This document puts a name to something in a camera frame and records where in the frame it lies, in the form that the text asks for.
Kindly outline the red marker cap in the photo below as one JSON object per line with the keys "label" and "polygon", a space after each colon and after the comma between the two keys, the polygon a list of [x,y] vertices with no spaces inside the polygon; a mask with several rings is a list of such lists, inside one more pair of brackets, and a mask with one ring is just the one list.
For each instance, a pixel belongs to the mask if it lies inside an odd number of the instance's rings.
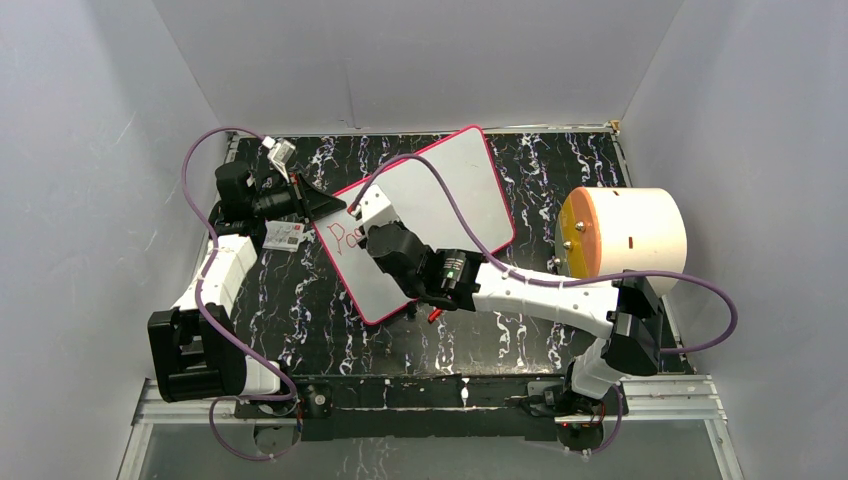
{"label": "red marker cap", "polygon": [[429,323],[433,323],[433,322],[435,322],[436,320],[438,320],[438,319],[442,316],[442,314],[443,314],[443,310],[442,310],[442,309],[434,309],[434,310],[433,310],[433,311],[432,311],[432,312],[428,315],[428,322],[429,322]]}

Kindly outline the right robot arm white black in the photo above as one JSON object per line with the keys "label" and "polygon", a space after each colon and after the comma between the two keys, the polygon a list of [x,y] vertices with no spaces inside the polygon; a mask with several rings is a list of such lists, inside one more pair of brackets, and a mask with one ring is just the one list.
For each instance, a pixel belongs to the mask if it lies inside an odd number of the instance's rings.
{"label": "right robot arm white black", "polygon": [[361,247],[408,298],[444,311],[515,313],[582,330],[595,340],[568,367],[565,405],[590,413],[627,375],[660,369],[663,316],[650,283],[628,275],[582,284],[520,268],[499,268],[483,254],[434,250],[399,223],[370,228]]}

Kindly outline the pink framed whiteboard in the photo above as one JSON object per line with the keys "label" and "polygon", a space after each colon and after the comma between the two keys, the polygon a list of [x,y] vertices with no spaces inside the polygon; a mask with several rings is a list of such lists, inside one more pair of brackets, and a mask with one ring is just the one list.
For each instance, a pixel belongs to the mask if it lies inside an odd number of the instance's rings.
{"label": "pink framed whiteboard", "polygon": [[[434,166],[433,171],[416,160],[405,160],[387,168],[374,184],[423,243],[435,249],[474,249],[452,202],[490,252],[514,240],[514,221],[500,173],[480,127],[468,126],[419,154]],[[406,307],[409,298],[358,246],[361,235],[349,213],[331,214],[314,228],[363,323],[376,325]]]}

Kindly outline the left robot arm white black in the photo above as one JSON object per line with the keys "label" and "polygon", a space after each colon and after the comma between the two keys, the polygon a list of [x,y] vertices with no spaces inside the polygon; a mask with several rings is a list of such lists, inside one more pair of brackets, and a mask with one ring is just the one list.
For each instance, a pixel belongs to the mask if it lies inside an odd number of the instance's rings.
{"label": "left robot arm white black", "polygon": [[204,219],[210,237],[203,263],[174,305],[154,312],[147,324],[159,392],[167,402],[259,398],[275,416],[297,407],[299,391],[283,367],[238,339],[231,313],[269,221],[315,221],[347,204],[300,173],[272,178],[274,185],[261,188],[242,161],[215,171],[219,200]]}

